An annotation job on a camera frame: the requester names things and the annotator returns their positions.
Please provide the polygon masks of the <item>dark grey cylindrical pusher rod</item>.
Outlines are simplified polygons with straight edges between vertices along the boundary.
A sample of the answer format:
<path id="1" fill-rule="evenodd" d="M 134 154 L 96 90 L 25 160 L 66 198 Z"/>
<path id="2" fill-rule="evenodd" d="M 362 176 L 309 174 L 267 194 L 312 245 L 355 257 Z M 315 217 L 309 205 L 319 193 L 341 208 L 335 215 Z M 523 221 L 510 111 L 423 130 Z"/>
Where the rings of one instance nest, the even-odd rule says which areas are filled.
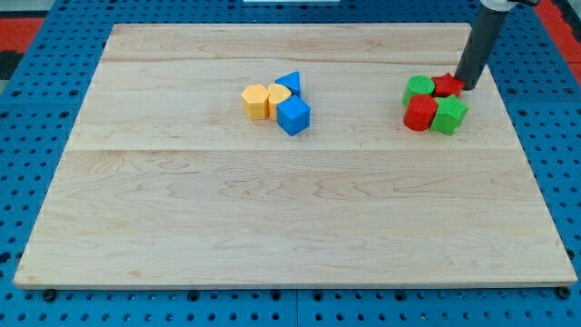
<path id="1" fill-rule="evenodd" d="M 465 91 L 477 86 L 506 18 L 507 11 L 493 10 L 484 5 L 479 9 L 454 75 L 464 83 Z"/>

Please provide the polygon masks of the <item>grey robot wrist mount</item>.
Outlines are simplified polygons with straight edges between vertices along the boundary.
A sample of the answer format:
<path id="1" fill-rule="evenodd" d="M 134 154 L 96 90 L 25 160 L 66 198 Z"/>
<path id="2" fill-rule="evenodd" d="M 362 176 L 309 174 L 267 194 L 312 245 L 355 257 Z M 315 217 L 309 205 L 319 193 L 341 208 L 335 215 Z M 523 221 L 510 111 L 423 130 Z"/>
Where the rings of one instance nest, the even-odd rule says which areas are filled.
<path id="1" fill-rule="evenodd" d="M 496 12 L 509 12 L 517 5 L 538 5 L 538 0 L 479 0 L 479 2 L 485 8 Z"/>

